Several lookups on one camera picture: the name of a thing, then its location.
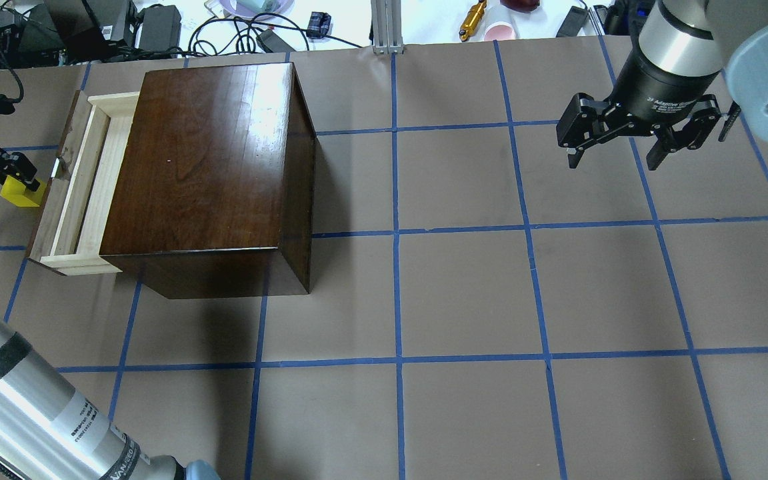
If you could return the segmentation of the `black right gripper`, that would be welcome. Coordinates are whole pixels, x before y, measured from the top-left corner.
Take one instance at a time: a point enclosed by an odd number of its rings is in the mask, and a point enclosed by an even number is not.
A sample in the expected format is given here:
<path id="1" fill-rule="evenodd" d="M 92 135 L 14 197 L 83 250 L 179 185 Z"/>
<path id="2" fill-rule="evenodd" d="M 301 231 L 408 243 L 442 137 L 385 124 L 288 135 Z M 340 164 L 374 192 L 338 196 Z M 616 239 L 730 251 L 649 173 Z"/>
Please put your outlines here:
<path id="1" fill-rule="evenodd" d="M 631 123 L 642 131 L 656 125 L 656 141 L 646 156 L 649 171 L 679 150 L 701 148 L 721 118 L 716 95 L 704 95 L 716 76 L 664 71 L 640 47 L 633 47 L 607 101 L 576 93 L 559 119 L 557 143 L 566 149 L 568 167 L 577 168 L 585 150 L 628 133 Z M 674 131 L 672 127 L 690 112 L 683 128 Z"/>

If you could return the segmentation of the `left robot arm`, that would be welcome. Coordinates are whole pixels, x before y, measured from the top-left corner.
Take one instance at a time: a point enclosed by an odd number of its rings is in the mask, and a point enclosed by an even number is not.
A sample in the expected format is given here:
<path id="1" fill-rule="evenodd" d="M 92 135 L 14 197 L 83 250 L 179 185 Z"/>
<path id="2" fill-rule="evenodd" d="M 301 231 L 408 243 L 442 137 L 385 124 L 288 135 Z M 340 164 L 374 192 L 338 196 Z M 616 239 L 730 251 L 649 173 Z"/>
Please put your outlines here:
<path id="1" fill-rule="evenodd" d="M 217 479 L 205 461 L 147 456 L 0 319 L 0 472 L 12 479 Z"/>

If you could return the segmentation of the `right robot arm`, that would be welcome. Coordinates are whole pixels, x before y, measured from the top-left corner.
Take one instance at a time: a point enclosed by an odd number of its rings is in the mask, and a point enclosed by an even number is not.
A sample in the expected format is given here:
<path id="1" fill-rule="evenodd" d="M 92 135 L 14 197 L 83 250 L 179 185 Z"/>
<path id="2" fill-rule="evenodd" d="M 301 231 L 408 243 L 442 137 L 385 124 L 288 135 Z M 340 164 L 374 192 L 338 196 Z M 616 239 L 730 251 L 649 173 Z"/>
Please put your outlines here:
<path id="1" fill-rule="evenodd" d="M 602 101 L 579 92 L 557 123 L 558 146 L 576 168 L 586 150 L 617 137 L 655 137 L 647 167 L 700 148 L 723 117 L 707 93 L 723 74 L 738 116 L 768 142 L 768 1 L 657 1 Z"/>

